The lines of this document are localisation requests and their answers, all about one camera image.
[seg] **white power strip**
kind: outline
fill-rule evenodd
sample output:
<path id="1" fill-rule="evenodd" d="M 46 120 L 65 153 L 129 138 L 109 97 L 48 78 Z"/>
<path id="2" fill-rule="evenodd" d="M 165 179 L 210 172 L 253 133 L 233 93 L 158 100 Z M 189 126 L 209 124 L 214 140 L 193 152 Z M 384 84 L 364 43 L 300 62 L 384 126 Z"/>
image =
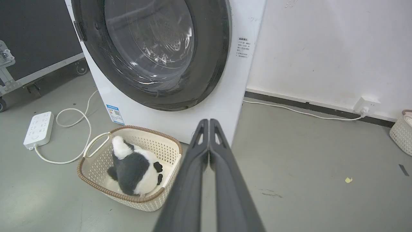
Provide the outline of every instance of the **white power strip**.
<path id="1" fill-rule="evenodd" d="M 23 144 L 29 150 L 34 146 L 42 146 L 50 141 L 54 115 L 51 112 L 37 114 L 32 117 Z"/>

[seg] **beige plastic basket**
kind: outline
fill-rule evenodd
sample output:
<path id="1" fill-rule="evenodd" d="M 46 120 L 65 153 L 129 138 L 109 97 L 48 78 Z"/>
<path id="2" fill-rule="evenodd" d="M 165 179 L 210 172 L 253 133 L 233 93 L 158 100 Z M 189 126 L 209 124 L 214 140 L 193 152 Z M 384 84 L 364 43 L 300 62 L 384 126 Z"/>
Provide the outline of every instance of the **beige plastic basket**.
<path id="1" fill-rule="evenodd" d="M 116 135 L 122 136 L 127 142 L 150 150 L 157 157 L 171 165 L 170 173 L 162 181 L 162 186 L 155 192 L 146 194 L 146 197 L 124 195 L 105 188 L 107 169 L 113 166 L 112 160 L 112 138 Z M 100 138 L 107 136 L 107 139 L 90 156 L 87 156 L 91 146 Z M 180 168 L 180 158 L 182 156 L 182 145 L 180 142 L 163 133 L 140 128 L 135 126 L 122 126 L 110 132 L 101 134 L 94 138 L 84 151 L 83 158 L 77 166 L 77 174 L 87 184 L 106 194 L 108 197 L 127 206 L 143 211 L 155 211 L 165 202 L 170 188 L 176 178 Z"/>
<path id="2" fill-rule="evenodd" d="M 412 126 L 407 123 L 407 120 L 412 120 L 412 117 L 405 114 L 406 112 L 412 111 L 404 110 L 402 112 L 403 115 L 393 125 L 389 135 L 402 151 L 412 156 Z"/>

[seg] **wall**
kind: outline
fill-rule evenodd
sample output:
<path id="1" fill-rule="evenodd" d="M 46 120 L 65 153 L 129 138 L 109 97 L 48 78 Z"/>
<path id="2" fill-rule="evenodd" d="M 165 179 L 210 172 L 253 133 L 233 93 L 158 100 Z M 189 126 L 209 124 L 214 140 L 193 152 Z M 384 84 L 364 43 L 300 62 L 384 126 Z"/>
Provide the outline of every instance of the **wall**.
<path id="1" fill-rule="evenodd" d="M 412 1 L 268 0 L 248 91 L 373 117 L 412 109 Z"/>

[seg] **white washing machine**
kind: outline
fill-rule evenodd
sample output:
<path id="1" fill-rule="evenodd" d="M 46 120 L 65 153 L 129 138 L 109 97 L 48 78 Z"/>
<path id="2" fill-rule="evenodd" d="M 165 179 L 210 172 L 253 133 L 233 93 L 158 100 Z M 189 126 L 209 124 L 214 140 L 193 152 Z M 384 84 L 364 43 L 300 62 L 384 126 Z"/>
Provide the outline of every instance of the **white washing machine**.
<path id="1" fill-rule="evenodd" d="M 66 0 L 113 122 L 190 143 L 219 120 L 231 144 L 266 0 Z"/>

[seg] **floor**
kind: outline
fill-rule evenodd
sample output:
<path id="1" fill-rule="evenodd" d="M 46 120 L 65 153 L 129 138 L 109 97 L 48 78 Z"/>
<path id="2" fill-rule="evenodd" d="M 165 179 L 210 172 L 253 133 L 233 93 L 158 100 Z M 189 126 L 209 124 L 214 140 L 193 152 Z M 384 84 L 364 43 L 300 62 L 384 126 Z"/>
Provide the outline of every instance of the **floor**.
<path id="1" fill-rule="evenodd" d="M 160 211 L 119 204 L 82 182 L 77 163 L 51 165 L 22 145 L 34 114 L 84 110 L 96 90 L 90 74 L 73 78 L 64 72 L 49 75 L 39 86 L 39 99 L 25 89 L 4 97 L 9 110 L 0 114 L 0 231 L 151 231 Z M 69 112 L 61 123 L 79 116 Z M 99 96 L 91 101 L 89 119 L 92 136 L 118 126 Z M 402 164 L 412 173 L 412 157 L 388 132 L 369 123 L 244 103 L 232 150 L 267 231 L 412 231 L 412 177 L 399 168 Z M 87 134 L 85 121 L 72 128 L 54 124 L 41 152 L 56 161 L 72 159 Z M 353 182 L 346 183 L 347 177 Z M 213 178 L 207 170 L 202 231 L 208 232 L 216 225 Z"/>

